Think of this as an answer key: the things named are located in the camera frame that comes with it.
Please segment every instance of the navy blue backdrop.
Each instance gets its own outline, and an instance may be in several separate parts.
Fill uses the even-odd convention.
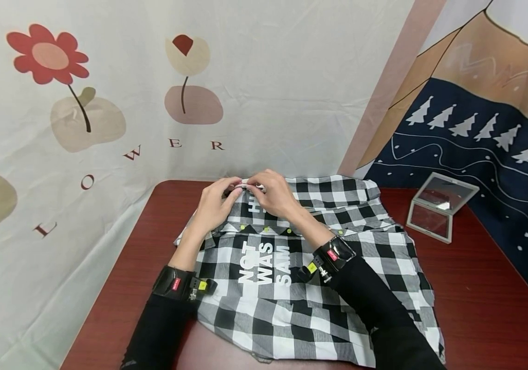
[[[432,121],[451,107],[444,127],[439,127],[443,115]],[[463,124],[472,116],[473,124]],[[493,117],[495,124],[480,135]],[[515,137],[505,134],[514,128]],[[469,206],[528,283],[528,118],[513,106],[431,78],[367,178],[381,187],[419,188],[431,172],[480,187]]]

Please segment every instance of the yellow tag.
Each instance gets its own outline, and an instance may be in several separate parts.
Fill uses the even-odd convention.
[[[315,266],[315,264],[311,262],[309,266],[307,266],[307,270],[309,270],[310,273],[314,273],[315,270],[317,270],[317,266]]]

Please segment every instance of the black wrist strap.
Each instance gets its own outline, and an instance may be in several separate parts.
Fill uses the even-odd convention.
[[[307,283],[313,278],[315,272],[319,271],[321,280],[328,283],[332,276],[355,256],[354,250],[341,238],[335,236],[313,252],[313,261],[299,270],[298,277]]]
[[[165,266],[153,285],[152,293],[180,301],[194,301],[200,294],[212,295],[216,282],[200,280],[196,273]]]

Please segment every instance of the red flower illustration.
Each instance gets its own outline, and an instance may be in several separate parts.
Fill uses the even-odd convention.
[[[88,77],[89,71],[79,63],[89,58],[77,51],[77,39],[62,32],[56,39],[48,28],[39,24],[29,26],[29,34],[11,32],[8,44],[23,54],[15,58],[13,65],[21,73],[33,73],[33,80],[41,85],[56,79],[65,85],[72,83],[72,75]]]

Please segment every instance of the shirt sleeve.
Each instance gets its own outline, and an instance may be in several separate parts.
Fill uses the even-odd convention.
[[[194,305],[152,294],[144,306],[121,370],[171,369]]]
[[[373,332],[377,370],[445,369],[404,305],[362,257],[348,261],[329,285]]]

